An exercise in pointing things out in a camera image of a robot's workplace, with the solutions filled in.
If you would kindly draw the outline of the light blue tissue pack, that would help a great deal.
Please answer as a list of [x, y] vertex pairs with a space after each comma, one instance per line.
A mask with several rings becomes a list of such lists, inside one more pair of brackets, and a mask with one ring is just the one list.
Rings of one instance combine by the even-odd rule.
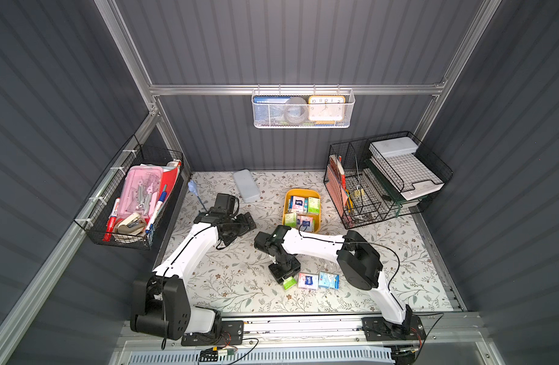
[[340, 276], [329, 272], [320, 272], [318, 278], [319, 288], [334, 289], [340, 288]]

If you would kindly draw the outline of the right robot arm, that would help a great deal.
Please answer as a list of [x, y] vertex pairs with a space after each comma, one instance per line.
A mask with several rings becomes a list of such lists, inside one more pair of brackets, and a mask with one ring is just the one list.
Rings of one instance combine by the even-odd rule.
[[368, 292], [392, 330], [410, 332], [411, 307], [403, 304], [392, 292], [380, 254], [374, 244], [367, 242], [358, 232], [327, 236], [279, 225], [271, 234], [259, 232], [254, 247], [273, 258], [269, 269], [279, 284], [301, 272], [299, 256], [336, 263], [350, 285]]

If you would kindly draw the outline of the green tissue pack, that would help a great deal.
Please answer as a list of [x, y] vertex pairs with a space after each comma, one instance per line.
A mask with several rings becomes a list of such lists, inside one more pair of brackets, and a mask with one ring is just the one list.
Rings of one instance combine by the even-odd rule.
[[290, 228], [297, 228], [298, 226], [298, 215], [294, 212], [286, 213], [284, 215], [284, 225]]
[[296, 286], [298, 282], [291, 276], [285, 279], [282, 283], [282, 287], [284, 290], [289, 290], [290, 288]]
[[319, 198], [309, 197], [308, 198], [308, 214], [319, 215], [321, 209], [321, 203]]

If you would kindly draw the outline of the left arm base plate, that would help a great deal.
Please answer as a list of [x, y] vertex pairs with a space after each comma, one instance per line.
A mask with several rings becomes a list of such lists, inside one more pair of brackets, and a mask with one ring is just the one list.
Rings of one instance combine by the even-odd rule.
[[223, 320], [216, 322], [210, 332], [193, 332], [184, 334], [183, 347], [240, 345], [244, 337], [244, 322], [241, 320]]

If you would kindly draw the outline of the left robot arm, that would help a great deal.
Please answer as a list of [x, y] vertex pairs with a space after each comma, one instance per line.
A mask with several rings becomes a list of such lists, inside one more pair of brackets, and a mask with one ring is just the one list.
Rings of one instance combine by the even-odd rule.
[[191, 305], [187, 283], [211, 248], [219, 242], [228, 246], [256, 227], [250, 213], [236, 217], [199, 214], [170, 257], [134, 280], [130, 329], [171, 340], [189, 334], [218, 338], [220, 315], [216, 310]]

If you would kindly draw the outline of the yellow storage box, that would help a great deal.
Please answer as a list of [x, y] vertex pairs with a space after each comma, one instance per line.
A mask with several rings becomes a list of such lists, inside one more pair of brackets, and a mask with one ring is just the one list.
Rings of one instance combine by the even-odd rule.
[[311, 189], [290, 189], [285, 195], [282, 224], [318, 233], [321, 222], [320, 194]]

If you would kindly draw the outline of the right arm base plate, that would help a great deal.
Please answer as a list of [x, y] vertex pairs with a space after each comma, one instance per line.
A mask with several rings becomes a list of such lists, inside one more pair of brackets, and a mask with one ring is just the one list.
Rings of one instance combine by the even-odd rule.
[[425, 340], [426, 332], [421, 319], [411, 315], [402, 325], [387, 322], [382, 316], [361, 319], [361, 331], [368, 342]]

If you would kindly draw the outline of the pink tissue pack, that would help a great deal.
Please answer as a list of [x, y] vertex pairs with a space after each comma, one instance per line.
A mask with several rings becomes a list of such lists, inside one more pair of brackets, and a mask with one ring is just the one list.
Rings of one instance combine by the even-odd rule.
[[319, 288], [319, 275], [309, 273], [298, 274], [298, 287], [300, 289], [317, 290]]
[[308, 209], [308, 200], [300, 196], [293, 196], [291, 200], [291, 212], [305, 213]]
[[300, 231], [314, 232], [314, 218], [307, 215], [299, 215], [297, 218], [297, 228]]

